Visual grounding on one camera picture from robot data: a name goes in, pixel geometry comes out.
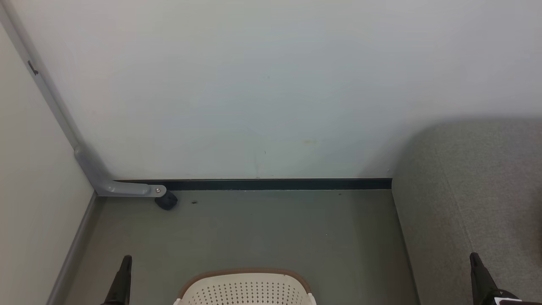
beige trim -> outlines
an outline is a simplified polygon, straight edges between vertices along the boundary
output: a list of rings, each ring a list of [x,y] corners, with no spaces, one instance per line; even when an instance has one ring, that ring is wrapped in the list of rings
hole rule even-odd
[[[294,271],[284,270],[284,269],[272,269],[272,268],[239,268],[239,269],[212,271],[212,272],[206,272],[206,273],[197,275],[193,277],[191,280],[189,280],[186,284],[184,284],[183,288],[179,292],[179,298],[182,299],[184,294],[188,290],[188,288],[190,288],[190,286],[192,286],[194,283],[196,283],[200,279],[214,277],[214,276],[221,276],[221,275],[245,274],[245,273],[270,273],[270,274],[282,274],[282,275],[291,276],[295,278],[296,280],[298,280],[299,283],[301,283],[301,285],[303,286],[307,294],[311,293],[311,287],[308,285],[307,281],[303,277],[301,277],[299,274],[295,273]]]

black wheel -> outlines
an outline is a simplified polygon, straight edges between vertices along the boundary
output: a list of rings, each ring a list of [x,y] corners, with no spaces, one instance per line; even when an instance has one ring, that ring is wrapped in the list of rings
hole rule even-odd
[[[174,206],[177,205],[177,197],[168,190],[166,191],[164,196],[157,197],[154,199],[154,201],[160,208],[166,211],[171,210]]]

gray sofa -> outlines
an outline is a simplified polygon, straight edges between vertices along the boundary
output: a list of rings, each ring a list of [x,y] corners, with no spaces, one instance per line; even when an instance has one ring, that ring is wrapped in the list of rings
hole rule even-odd
[[[499,288],[542,302],[542,119],[426,130],[392,191],[421,305],[472,304],[471,252]]]

white basket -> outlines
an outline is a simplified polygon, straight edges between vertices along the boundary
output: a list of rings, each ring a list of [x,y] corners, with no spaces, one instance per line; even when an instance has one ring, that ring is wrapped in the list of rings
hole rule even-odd
[[[235,269],[196,276],[173,305],[316,305],[307,282],[279,269]]]

floor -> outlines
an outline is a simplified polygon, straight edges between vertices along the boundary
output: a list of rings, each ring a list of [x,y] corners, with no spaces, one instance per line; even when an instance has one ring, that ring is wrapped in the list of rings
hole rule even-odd
[[[185,191],[100,207],[65,304],[101,304],[133,256],[131,305],[171,305],[202,272],[290,269],[318,305],[417,304],[389,190]]]

